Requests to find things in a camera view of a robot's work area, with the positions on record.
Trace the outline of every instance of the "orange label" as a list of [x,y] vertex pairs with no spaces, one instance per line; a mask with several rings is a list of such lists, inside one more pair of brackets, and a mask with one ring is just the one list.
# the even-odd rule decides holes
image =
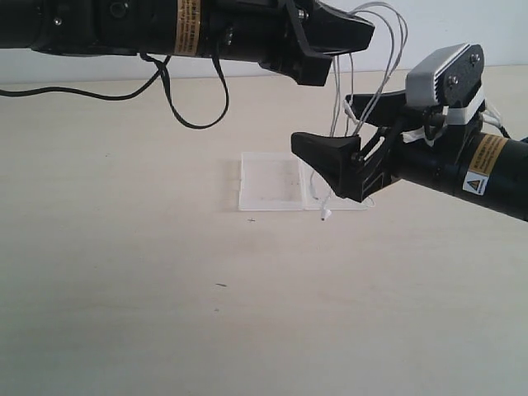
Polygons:
[[174,54],[195,56],[200,38],[201,0],[177,1],[178,13]]
[[508,139],[501,136],[485,134],[478,145],[477,151],[475,151],[471,164],[469,165],[469,170],[484,176],[491,175],[497,158],[502,149],[504,149],[507,141]]

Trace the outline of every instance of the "white table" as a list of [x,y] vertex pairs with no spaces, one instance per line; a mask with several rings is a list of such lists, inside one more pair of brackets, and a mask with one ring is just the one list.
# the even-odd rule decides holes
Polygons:
[[[326,223],[237,212],[240,153],[326,134],[332,84],[229,86],[206,131],[160,86],[0,101],[0,394],[528,394],[528,226],[406,182]],[[485,87],[528,135],[528,67]],[[173,89],[190,120],[221,110],[214,79]]]

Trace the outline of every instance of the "clear plastic box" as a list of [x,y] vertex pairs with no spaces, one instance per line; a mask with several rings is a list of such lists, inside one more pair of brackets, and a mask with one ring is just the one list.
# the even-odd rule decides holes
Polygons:
[[343,200],[312,168],[292,153],[242,153],[238,208],[246,211],[366,210]]

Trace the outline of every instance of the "robotic arm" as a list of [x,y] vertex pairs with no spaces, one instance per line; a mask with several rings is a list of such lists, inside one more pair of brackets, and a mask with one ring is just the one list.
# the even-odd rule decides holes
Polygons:
[[[373,33],[367,20],[317,0],[0,0],[0,49],[141,54],[164,85],[167,60],[147,53],[212,58],[221,78],[219,59],[257,62],[322,86],[332,57],[367,49]],[[363,201],[407,179],[528,221],[528,144],[503,128],[504,138],[482,133],[483,66],[478,45],[440,49],[409,73],[405,91],[379,99],[366,120],[378,127],[372,140],[296,133],[292,151],[343,198]],[[347,98],[356,117],[371,98]]]

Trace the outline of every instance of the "white wall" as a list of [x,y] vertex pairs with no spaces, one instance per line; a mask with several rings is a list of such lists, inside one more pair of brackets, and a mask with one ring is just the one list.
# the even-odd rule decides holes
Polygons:
[[[328,2],[343,9],[352,9],[361,3]],[[407,18],[410,28],[402,68],[411,68],[436,48],[460,42],[483,45],[488,65],[528,64],[524,42],[528,37],[526,0],[392,0],[391,3]],[[379,25],[370,49],[357,55],[358,68],[384,68],[388,48],[387,31]],[[225,62],[224,68],[231,76],[263,73],[255,64]],[[171,72],[174,77],[215,74],[206,59],[174,59]],[[152,73],[153,65],[140,59],[56,59],[29,50],[0,51],[0,83],[131,79],[146,78]]]

